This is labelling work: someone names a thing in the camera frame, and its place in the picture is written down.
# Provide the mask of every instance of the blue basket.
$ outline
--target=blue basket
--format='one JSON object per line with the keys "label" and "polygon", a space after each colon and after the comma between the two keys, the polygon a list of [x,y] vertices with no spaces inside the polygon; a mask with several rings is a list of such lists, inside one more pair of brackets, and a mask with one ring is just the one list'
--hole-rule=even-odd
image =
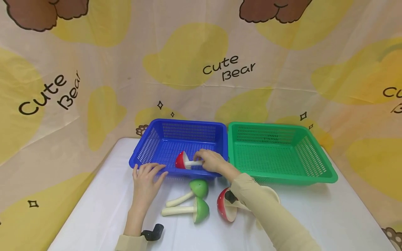
{"label": "blue basket", "polygon": [[191,170],[175,167],[176,157],[185,151],[192,160],[199,149],[210,149],[228,160],[228,133],[222,123],[187,121],[175,119],[153,120],[140,139],[129,165],[157,162],[165,164],[162,169],[169,176],[213,179],[220,177],[218,173],[205,171],[202,166],[192,166]]}

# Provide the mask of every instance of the toy mushroom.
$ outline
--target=toy mushroom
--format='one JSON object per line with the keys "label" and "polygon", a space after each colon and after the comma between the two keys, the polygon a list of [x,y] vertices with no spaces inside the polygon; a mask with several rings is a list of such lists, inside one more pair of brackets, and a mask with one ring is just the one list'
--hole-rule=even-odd
{"label": "toy mushroom", "polygon": [[194,195],[200,198],[204,198],[208,194],[208,183],[205,180],[195,179],[190,181],[189,186],[191,191],[182,197],[179,197],[175,200],[170,200],[166,202],[166,207],[177,206]]}
{"label": "toy mushroom", "polygon": [[162,216],[168,216],[172,214],[193,214],[193,222],[200,223],[205,220],[205,218],[209,215],[209,206],[208,204],[201,198],[195,197],[193,206],[176,206],[164,208],[162,210]]}
{"label": "toy mushroom", "polygon": [[202,165],[203,161],[190,161],[185,151],[182,151],[176,158],[176,168],[191,169],[194,165]]}
{"label": "toy mushroom", "polygon": [[[281,203],[277,193],[270,187],[261,186],[268,196],[274,196],[275,199]],[[234,222],[237,215],[237,208],[245,209],[250,211],[245,205],[243,205],[236,196],[230,191],[230,188],[224,189],[217,200],[217,207],[219,214],[227,221]]]}

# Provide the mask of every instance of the plastic basket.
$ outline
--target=plastic basket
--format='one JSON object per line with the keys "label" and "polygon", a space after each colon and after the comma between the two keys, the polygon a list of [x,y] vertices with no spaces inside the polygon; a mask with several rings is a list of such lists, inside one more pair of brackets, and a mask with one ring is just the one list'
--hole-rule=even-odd
{"label": "plastic basket", "polygon": [[338,180],[311,132],[302,126],[232,122],[229,161],[258,183],[311,185]]}
{"label": "plastic basket", "polygon": [[191,170],[175,167],[176,157],[186,151],[191,159],[199,149],[210,149],[228,159],[228,134],[222,123],[174,119],[153,120],[140,139],[129,165],[157,162],[165,164],[169,176],[213,179],[218,173],[205,171],[202,166]]}

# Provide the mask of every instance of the green basket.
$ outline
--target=green basket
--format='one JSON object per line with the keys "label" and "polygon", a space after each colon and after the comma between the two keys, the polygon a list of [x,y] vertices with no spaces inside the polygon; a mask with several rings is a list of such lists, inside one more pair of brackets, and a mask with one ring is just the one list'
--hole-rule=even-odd
{"label": "green basket", "polygon": [[311,185],[338,180],[311,132],[302,126],[232,122],[229,161],[258,183]]}

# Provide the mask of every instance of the green mushroom cap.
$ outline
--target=green mushroom cap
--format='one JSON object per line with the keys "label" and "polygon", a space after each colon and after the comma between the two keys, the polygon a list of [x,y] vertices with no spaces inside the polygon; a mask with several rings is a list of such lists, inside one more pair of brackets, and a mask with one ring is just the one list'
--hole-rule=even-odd
{"label": "green mushroom cap", "polygon": [[197,208],[197,212],[193,213],[193,221],[200,223],[209,215],[209,206],[203,199],[195,197],[194,207]]}
{"label": "green mushroom cap", "polygon": [[190,181],[190,188],[195,196],[204,198],[208,194],[208,183],[202,179],[195,179]]}

